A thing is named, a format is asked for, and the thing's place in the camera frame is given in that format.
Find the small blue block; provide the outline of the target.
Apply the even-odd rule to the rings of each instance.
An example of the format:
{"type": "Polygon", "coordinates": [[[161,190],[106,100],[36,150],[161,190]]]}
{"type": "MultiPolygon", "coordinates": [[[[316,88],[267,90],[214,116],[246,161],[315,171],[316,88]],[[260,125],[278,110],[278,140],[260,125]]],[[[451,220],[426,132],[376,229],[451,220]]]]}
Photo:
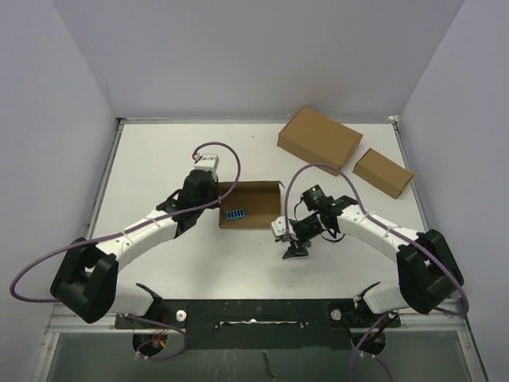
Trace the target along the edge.
{"type": "Polygon", "coordinates": [[[235,210],[226,212],[226,218],[228,221],[239,220],[239,219],[243,219],[245,217],[246,217],[246,212],[244,209],[235,209],[235,210]]]}

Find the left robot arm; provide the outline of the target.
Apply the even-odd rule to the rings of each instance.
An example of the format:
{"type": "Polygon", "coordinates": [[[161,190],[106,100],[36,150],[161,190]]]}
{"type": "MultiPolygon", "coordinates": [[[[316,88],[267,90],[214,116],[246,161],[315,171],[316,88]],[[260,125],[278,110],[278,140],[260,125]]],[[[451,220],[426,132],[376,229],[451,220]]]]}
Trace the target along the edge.
{"type": "Polygon", "coordinates": [[[148,216],[148,224],[136,222],[114,239],[88,244],[66,252],[50,287],[51,295],[80,316],[86,323],[97,322],[108,313],[133,314],[145,327],[161,319],[161,297],[150,288],[135,283],[118,285],[119,272],[148,250],[176,239],[196,225],[206,205],[218,198],[214,170],[192,170],[183,187],[160,203],[148,216]]]}

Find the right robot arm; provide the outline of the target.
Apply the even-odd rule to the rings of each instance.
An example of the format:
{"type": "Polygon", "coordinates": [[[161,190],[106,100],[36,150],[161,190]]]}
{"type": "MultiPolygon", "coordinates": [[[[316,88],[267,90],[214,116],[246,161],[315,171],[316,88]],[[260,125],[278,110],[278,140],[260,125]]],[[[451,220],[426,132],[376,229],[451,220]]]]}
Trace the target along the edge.
{"type": "Polygon", "coordinates": [[[345,236],[356,238],[397,267],[396,281],[373,283],[355,296],[353,314],[359,323],[371,325],[382,313],[405,308],[428,314],[464,285],[457,262],[439,231],[403,228],[362,210],[359,202],[349,196],[325,196],[319,185],[303,192],[301,201],[310,212],[305,219],[280,216],[270,226],[276,241],[289,243],[284,258],[307,256],[312,239],[327,232],[333,243],[345,236]]]}

